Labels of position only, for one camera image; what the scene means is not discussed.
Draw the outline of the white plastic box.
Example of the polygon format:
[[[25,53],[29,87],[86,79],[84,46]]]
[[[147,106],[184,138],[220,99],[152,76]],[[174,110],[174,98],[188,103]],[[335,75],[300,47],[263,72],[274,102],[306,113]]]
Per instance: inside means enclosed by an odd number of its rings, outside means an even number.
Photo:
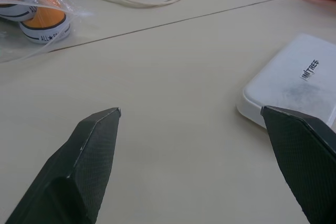
[[[336,122],[336,44],[302,34],[279,51],[243,88],[238,112],[264,127],[265,105]]]

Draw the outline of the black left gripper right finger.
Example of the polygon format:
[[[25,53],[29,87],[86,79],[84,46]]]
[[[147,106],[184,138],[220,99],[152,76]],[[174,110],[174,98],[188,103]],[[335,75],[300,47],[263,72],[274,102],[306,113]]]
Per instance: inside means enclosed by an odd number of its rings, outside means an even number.
[[[278,166],[310,224],[336,224],[336,132],[298,111],[264,106]]]

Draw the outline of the clear plastic bag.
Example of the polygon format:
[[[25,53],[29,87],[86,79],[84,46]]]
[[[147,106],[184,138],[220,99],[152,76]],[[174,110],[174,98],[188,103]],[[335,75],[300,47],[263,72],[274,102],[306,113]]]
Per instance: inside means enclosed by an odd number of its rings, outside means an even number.
[[[75,0],[0,0],[0,63],[68,45],[88,15]]]

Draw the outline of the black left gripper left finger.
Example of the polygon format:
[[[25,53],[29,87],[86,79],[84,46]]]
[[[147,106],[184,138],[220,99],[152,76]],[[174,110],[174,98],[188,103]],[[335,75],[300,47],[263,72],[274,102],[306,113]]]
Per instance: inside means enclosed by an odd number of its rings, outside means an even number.
[[[109,182],[120,108],[81,120],[5,224],[95,224]]]

